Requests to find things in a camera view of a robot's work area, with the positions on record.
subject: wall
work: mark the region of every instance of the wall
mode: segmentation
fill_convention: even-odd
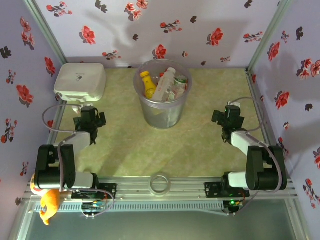
[[[246,67],[279,0],[49,0],[37,2],[71,63]]]
[[[1,3],[0,15],[0,239],[11,226],[34,173],[38,148],[49,130],[42,112],[57,104],[53,93],[61,64],[21,0]],[[54,118],[49,112],[47,120]]]
[[[313,239],[320,235],[319,7],[293,1],[253,71]]]

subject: stuffed toy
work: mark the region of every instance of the stuffed toy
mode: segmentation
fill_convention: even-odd
[[[32,175],[30,188],[33,194],[41,196],[41,207],[46,207],[46,212],[40,211],[40,218],[45,225],[49,225],[49,219],[58,211],[60,205],[59,189],[38,189],[35,186],[35,175]]]

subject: clear plastic trash can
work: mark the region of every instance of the clear plastic trash can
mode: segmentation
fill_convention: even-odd
[[[160,80],[159,74],[164,73],[167,68],[174,68],[176,76],[183,75],[188,78],[187,89],[177,100],[170,102],[157,102],[145,97],[145,85],[140,73],[149,71],[152,81],[157,84]],[[146,122],[157,129],[168,129],[176,125],[181,119],[188,94],[192,88],[192,77],[190,72],[180,64],[165,59],[151,60],[139,67],[136,71],[133,86],[139,95],[143,116]]]

